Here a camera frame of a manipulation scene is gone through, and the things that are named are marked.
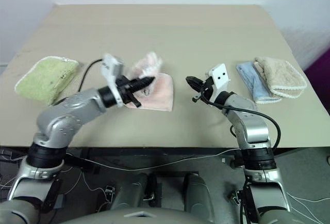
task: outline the gray floor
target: gray floor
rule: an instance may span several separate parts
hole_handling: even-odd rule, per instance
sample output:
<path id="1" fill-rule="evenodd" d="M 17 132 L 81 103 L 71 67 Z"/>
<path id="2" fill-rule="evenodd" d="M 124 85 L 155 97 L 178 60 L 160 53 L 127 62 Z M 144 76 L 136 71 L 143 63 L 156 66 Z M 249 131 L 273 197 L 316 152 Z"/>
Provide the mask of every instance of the gray floor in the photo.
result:
<path id="1" fill-rule="evenodd" d="M 277 158 L 277 164 L 281 168 L 286 189 L 297 197 L 307 199 L 319 199 L 330 196 L 330 166 L 326 161 L 330 155 L 330 148 L 304 149 L 295 153 L 282 155 Z M 125 165 L 127 167 L 153 166 L 177 160 L 179 156 L 122 156 L 103 157 L 96 160 L 100 163 L 113 165 L 113 163 Z M 6 180 L 12 178 L 17 171 L 17 165 L 0 164 L 1 174 Z M 239 223 L 238 208 L 226 200 L 226 195 L 233 189 L 240 189 L 243 185 L 242 169 L 232 170 L 220 157 L 205 158 L 201 160 L 186 161 L 175 165 L 158 168 L 157 171 L 198 171 L 209 187 L 215 214 L 216 223 L 230 224 Z M 130 175 L 137 172 L 123 172 L 113 169 L 101 168 L 97 175 L 87 174 L 87 181 L 92 188 L 104 187 L 106 184 L 115 184 L 118 188 Z M 72 187 L 79 176 L 78 169 L 62 173 L 64 184 L 61 191 L 66 192 Z M 183 178 L 159 178 L 163 186 L 162 206 L 183 210 L 184 204 L 181 195 Z M 7 191 L 1 192 L 1 198 L 6 196 Z M 76 188 L 67 195 L 66 207 L 58 210 L 52 224 L 60 223 L 64 220 L 73 219 L 79 216 L 94 213 L 96 200 L 102 199 L 102 194 L 98 191 L 89 191 L 83 180 Z M 291 199 L 292 206 L 297 210 L 308 214 L 298 203 Z M 330 223 L 330 201 L 320 203 L 306 203 L 310 210 L 323 222 Z M 53 212 L 42 215 L 40 223 L 49 223 Z M 306 224 L 314 223 L 302 217 Z"/>

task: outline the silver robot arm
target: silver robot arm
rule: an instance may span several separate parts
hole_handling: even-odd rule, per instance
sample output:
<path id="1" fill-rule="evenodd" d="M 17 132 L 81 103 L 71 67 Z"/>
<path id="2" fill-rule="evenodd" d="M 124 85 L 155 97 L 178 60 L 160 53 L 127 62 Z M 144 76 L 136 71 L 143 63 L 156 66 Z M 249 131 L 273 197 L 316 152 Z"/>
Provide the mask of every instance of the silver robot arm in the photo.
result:
<path id="1" fill-rule="evenodd" d="M 256 114 L 225 108 L 257 111 L 255 103 L 226 91 L 229 78 L 224 64 L 214 67 L 206 75 L 208 78 L 205 81 L 193 76 L 186 77 L 186 81 L 198 92 L 192 99 L 194 102 L 201 99 L 207 104 L 218 104 L 217 108 L 222 110 L 235 129 L 246 179 L 243 190 L 239 191 L 239 198 L 247 218 L 260 224 L 303 223 L 291 213 L 264 119 Z"/>
<path id="2" fill-rule="evenodd" d="M 123 64 L 110 55 L 103 60 L 102 73 L 108 86 L 79 92 L 49 107 L 38 116 L 28 156 L 21 162 L 6 202 L 0 204 L 0 223 L 37 223 L 39 212 L 53 209 L 61 181 L 60 170 L 74 135 L 114 105 L 141 104 L 133 93 L 145 88 L 154 77 L 128 80 L 121 75 Z"/>

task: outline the tabletop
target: tabletop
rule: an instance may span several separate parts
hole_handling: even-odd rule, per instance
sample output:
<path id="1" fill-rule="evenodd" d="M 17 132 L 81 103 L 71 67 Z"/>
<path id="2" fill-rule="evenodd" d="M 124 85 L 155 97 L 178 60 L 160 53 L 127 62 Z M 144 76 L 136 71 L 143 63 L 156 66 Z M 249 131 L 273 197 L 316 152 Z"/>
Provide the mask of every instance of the tabletop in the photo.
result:
<path id="1" fill-rule="evenodd" d="M 38 131 L 36 119 L 47 108 L 14 91 L 16 82 L 45 56 L 79 61 L 77 75 L 62 92 L 77 91 L 88 64 L 104 53 L 120 57 L 127 70 L 150 51 L 163 59 L 161 71 L 172 76 L 172 112 L 109 109 L 84 125 L 71 147 L 218 147 L 235 148 L 229 121 L 201 101 L 186 76 L 205 79 L 205 72 L 225 63 L 228 91 L 252 98 L 236 64 L 269 56 L 289 61 L 306 78 L 269 15 L 256 5 L 63 5 L 55 6 L 26 41 L 0 78 L 2 146 L 30 146 Z M 106 85 L 100 66 L 94 66 L 83 89 Z M 309 81 L 298 99 L 258 105 L 282 129 L 279 147 L 329 146 L 325 132 L 330 118 Z M 275 127 L 267 121 L 272 143 Z"/>

